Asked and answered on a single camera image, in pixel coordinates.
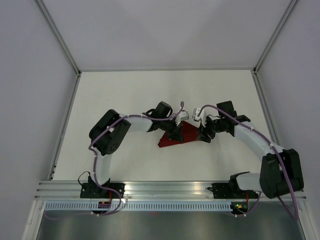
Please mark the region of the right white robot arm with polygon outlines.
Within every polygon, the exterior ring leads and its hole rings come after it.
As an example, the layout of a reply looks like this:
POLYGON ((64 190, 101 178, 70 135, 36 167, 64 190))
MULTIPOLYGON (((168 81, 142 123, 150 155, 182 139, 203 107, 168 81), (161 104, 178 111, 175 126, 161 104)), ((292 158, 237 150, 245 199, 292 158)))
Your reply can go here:
POLYGON ((216 134, 228 133, 245 144, 261 162, 259 173, 246 171, 230 176, 228 192, 231 196, 239 198, 246 191, 255 191, 274 199, 304 188, 296 150, 270 141, 247 116, 237 114, 232 101, 218 103, 214 109, 218 111, 216 119, 211 119, 204 107, 194 109, 192 118, 200 123, 197 139, 210 143, 216 134))

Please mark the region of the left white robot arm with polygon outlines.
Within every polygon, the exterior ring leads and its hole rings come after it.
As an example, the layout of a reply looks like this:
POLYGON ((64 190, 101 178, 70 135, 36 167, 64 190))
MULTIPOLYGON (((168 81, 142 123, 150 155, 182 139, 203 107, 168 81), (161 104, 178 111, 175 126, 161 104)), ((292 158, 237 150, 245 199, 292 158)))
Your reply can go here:
POLYGON ((153 132, 158 129, 168 134, 170 140, 183 142, 183 122, 189 119, 184 103, 174 113, 173 108, 161 101, 156 108, 141 114, 120 114, 114 109, 108 110, 89 132, 88 149, 94 153, 93 171, 88 180, 81 184, 80 198, 102 199, 121 198, 122 189, 114 187, 111 181, 110 167, 113 154, 119 149, 128 133, 153 132))

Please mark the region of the dark red cloth napkin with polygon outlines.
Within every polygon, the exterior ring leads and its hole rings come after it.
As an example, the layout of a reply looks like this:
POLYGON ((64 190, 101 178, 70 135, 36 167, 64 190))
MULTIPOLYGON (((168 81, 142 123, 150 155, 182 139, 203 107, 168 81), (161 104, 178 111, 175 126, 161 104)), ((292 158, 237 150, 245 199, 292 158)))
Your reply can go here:
POLYGON ((165 132, 158 142, 158 147, 164 148, 164 147, 170 147, 174 145, 181 145, 185 143, 194 142, 197 140, 197 137, 198 137, 197 130, 198 128, 195 127, 194 125, 183 121, 182 127, 181 127, 181 135, 183 137, 183 140, 182 141, 174 140, 169 137, 169 134, 167 132, 165 132))

